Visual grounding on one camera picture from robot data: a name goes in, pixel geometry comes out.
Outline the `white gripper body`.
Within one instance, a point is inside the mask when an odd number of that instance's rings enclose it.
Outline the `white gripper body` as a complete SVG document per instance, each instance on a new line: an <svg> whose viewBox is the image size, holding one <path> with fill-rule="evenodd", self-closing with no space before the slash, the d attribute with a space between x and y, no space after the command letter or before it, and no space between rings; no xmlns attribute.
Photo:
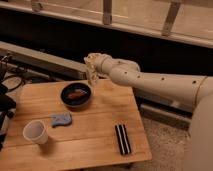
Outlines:
<svg viewBox="0 0 213 171"><path fill-rule="evenodd" d="M106 54L89 53L85 58L85 64L88 70L98 73L104 73L103 63L108 58Z"/></svg>

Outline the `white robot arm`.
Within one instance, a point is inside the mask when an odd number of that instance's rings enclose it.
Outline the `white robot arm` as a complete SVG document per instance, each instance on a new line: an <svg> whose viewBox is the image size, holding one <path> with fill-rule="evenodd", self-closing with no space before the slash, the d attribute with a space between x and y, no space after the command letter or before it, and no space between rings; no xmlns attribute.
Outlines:
<svg viewBox="0 0 213 171"><path fill-rule="evenodd" d="M129 86L177 101L194 109L183 171L213 171L213 76L147 73L130 60L89 53L84 58L89 84L108 77Z"/></svg>

